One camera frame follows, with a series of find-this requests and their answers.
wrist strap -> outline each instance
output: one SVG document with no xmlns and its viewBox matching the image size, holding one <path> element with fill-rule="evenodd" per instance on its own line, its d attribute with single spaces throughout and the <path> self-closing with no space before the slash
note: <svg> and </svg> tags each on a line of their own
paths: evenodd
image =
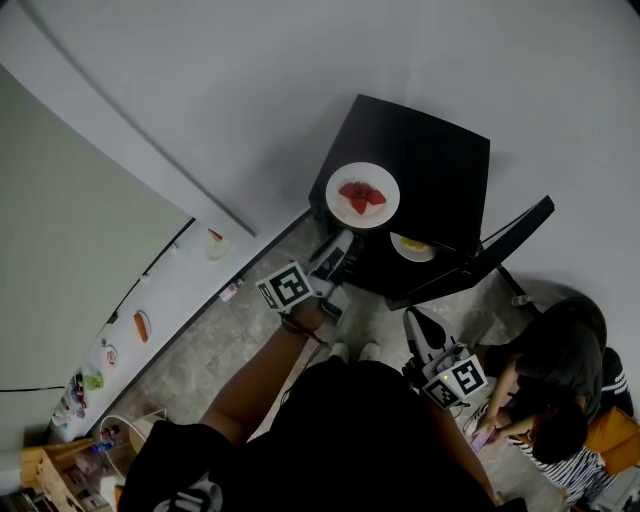
<svg viewBox="0 0 640 512">
<path fill-rule="evenodd" d="M 298 322 L 295 318 L 293 318 L 290 314 L 280 313 L 280 318 L 282 319 L 282 327 L 286 331 L 289 331 L 293 334 L 302 334 L 309 338 L 313 338 L 321 345 L 326 345 L 324 341 L 318 338 L 315 333 L 309 329 L 307 329 L 304 325 Z"/>
</svg>

white sneaker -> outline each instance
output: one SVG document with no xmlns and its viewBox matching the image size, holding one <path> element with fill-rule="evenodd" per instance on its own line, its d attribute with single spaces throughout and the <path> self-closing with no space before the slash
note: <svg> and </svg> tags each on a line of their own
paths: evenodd
<svg viewBox="0 0 640 512">
<path fill-rule="evenodd" d="M 329 357 L 331 356 L 338 356 L 345 363 L 348 363 L 349 362 L 349 345 L 341 341 L 336 341 L 333 344 L 333 347 L 331 347 L 331 354 L 329 354 Z"/>
<path fill-rule="evenodd" d="M 360 351 L 358 361 L 380 361 L 380 345 L 374 341 L 367 343 Z"/>
<path fill-rule="evenodd" d="M 476 412 L 474 412 L 471 415 L 471 417 L 465 422 L 464 428 L 462 429 L 464 432 L 464 435 L 471 436 L 476 431 L 476 428 L 478 428 L 478 422 L 487 412 L 488 408 L 489 408 L 489 397 L 485 398 L 482 401 L 482 403 L 480 404 L 480 407 L 476 409 Z"/>
</svg>

small plate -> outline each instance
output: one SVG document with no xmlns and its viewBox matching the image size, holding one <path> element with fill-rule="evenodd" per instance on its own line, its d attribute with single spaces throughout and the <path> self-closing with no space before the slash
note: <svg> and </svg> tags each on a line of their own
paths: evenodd
<svg viewBox="0 0 640 512">
<path fill-rule="evenodd" d="M 349 182 L 362 182 L 382 192 L 387 200 L 384 204 L 367 204 L 360 215 L 351 202 L 341 196 L 339 190 Z M 393 176 L 382 167 L 367 162 L 355 162 L 338 169 L 327 183 L 325 191 L 327 206 L 338 220 L 354 228 L 374 228 L 387 222 L 400 205 L 400 189 Z"/>
<path fill-rule="evenodd" d="M 407 258 L 409 261 L 415 261 L 416 263 L 429 261 L 435 258 L 438 252 L 438 249 L 427 244 L 425 244 L 426 247 L 423 250 L 414 251 L 402 243 L 401 235 L 397 233 L 389 233 L 389 235 L 391 236 L 391 243 L 396 251 L 398 251 L 400 256 Z"/>
</svg>

strawberry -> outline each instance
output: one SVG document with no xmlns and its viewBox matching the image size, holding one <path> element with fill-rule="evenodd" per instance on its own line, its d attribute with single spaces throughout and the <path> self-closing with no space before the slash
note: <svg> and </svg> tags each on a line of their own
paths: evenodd
<svg viewBox="0 0 640 512">
<path fill-rule="evenodd" d="M 360 215 L 364 214 L 364 211 L 367 209 L 367 198 L 366 197 L 352 197 L 351 198 L 351 206 L 353 209 L 357 211 Z"/>
<path fill-rule="evenodd" d="M 347 199 L 351 199 L 355 191 L 356 191 L 356 184 L 349 182 L 342 185 L 340 187 L 340 190 L 338 190 L 338 193 L 341 196 L 346 197 Z"/>
<path fill-rule="evenodd" d="M 379 190 L 372 190 L 367 200 L 371 204 L 384 204 L 387 202 L 387 199 L 382 195 L 382 192 L 380 192 Z"/>
<path fill-rule="evenodd" d="M 365 199 L 369 197 L 371 193 L 371 186 L 366 183 L 356 183 L 356 197 L 364 197 Z"/>
</svg>

